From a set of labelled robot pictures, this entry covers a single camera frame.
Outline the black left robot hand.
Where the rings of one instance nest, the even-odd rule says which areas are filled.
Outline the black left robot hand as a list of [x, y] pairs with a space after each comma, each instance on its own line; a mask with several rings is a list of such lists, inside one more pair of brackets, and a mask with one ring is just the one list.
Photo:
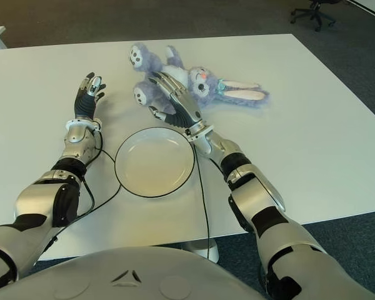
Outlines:
[[90, 72], [81, 82], [74, 101], [75, 118], [94, 119], [98, 101], [104, 97], [102, 77]]

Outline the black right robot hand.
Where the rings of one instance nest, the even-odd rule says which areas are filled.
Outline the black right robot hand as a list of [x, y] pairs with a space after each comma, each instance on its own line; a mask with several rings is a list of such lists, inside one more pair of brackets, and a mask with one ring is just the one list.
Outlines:
[[156, 107], [149, 106], [149, 110], [156, 119], [179, 128], [191, 128], [201, 122], [200, 108], [186, 87], [166, 72], [152, 72], [149, 81], [155, 84], [167, 97], [175, 113], [169, 114], [158, 111]]

